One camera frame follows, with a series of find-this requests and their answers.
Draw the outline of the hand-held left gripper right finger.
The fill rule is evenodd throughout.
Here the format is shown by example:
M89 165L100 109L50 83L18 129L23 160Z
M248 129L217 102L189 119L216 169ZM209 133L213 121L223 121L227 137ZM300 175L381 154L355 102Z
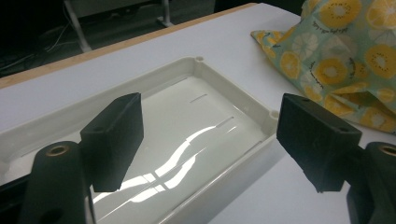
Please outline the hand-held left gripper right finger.
M360 130L289 93L282 98L276 136L317 192L349 184L351 224L396 224L396 145L360 147Z

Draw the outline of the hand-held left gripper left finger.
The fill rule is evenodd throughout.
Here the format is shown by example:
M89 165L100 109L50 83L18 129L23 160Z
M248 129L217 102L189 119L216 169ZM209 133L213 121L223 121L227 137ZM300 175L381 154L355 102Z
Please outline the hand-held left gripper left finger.
M18 224L96 224L92 193L120 189L144 138L141 94L115 99L80 137L35 154Z

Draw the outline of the fruit-print cloth bag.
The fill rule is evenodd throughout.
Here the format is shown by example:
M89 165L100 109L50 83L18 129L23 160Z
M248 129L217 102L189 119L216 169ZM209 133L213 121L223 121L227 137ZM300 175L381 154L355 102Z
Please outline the fruit-print cloth bag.
M251 36L307 98L396 135L396 0L305 0L289 30Z

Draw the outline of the white plastic tray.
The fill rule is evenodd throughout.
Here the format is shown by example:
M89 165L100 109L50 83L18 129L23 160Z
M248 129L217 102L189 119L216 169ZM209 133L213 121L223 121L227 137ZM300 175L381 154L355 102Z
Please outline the white plastic tray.
M142 95L144 140L119 190L93 196L98 224L206 224L281 157L278 114L201 57L184 57L100 91L0 90L0 186L34 155L116 98Z

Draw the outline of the grey metal stand leg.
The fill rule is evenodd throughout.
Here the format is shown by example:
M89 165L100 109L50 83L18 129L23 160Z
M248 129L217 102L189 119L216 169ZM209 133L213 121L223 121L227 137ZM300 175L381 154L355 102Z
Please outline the grey metal stand leg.
M170 15L170 1L169 0L161 0L161 6L163 14L156 19L156 21L164 27L171 27L173 23L171 22Z
M79 23L78 17L77 17L77 15L76 15L73 7L72 7L71 0L64 0L64 6L65 6L66 11L67 11L67 13L69 15L69 18L71 20L72 26L73 26L75 32L77 33L78 43L79 43L79 46L80 46L81 50L83 52L91 51L92 48L89 45L89 43L88 43L88 41L87 41L83 31L82 31L82 28L81 28L81 25Z

